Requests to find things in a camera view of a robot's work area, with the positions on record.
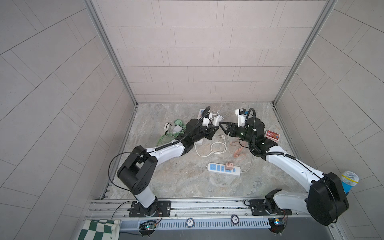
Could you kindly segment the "pink charger plug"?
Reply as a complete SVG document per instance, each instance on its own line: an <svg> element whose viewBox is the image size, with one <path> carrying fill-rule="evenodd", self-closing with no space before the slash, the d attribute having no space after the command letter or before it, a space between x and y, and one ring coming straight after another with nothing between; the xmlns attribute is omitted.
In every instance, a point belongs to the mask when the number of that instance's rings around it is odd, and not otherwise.
<svg viewBox="0 0 384 240"><path fill-rule="evenodd" d="M234 169L234 164L227 162L225 165L226 171L232 171Z"/></svg>

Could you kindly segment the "white charger with cable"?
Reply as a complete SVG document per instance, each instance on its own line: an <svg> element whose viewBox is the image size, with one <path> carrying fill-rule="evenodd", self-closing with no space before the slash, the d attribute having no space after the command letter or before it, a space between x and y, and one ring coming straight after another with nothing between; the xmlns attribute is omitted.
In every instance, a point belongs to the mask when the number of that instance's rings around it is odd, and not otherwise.
<svg viewBox="0 0 384 240"><path fill-rule="evenodd" d="M213 126L219 126L219 123L225 120L224 117L216 111L210 112L209 119L211 120Z"/></svg>

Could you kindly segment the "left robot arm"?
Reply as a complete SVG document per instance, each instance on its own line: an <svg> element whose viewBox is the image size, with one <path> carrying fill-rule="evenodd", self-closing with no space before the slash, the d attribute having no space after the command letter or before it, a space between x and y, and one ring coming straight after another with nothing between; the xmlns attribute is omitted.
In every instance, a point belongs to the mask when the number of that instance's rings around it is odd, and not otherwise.
<svg viewBox="0 0 384 240"><path fill-rule="evenodd" d="M117 171L117 177L125 187L119 188L133 194L141 214L153 216L158 208L158 198L149 187L156 167L187 154L196 142L204 138L211 140L219 129L210 120L210 109L210 106L206 107L199 119L191 119L187 123L186 131L171 142L148 149L137 146L126 153L128 157Z"/></svg>

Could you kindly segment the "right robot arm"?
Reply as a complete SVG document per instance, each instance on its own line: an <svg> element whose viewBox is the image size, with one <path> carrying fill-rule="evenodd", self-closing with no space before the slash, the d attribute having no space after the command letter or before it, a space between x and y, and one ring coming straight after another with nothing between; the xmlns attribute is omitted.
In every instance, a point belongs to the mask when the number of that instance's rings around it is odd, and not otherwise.
<svg viewBox="0 0 384 240"><path fill-rule="evenodd" d="M238 121L220 122L230 137L248 143L250 153L277 166L295 179L306 193L275 189L265 196L265 209L270 215L280 210L294 210L311 215L318 223L328 226L350 207L342 180L334 173L325 174L288 154L278 145L279 134L265 130L265 124L251 108L236 110Z"/></svg>

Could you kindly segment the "short blue power strip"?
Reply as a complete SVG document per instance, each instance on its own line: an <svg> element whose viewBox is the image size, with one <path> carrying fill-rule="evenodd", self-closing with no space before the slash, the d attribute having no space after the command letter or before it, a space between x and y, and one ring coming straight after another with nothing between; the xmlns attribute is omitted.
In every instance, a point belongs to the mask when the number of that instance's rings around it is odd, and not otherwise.
<svg viewBox="0 0 384 240"><path fill-rule="evenodd" d="M238 166L234 166L231 170L227 170L226 165L216 164L216 163L208 163L206 169L210 173L224 174L224 175L231 175L231 176L240 176L241 175L241 169Z"/></svg>

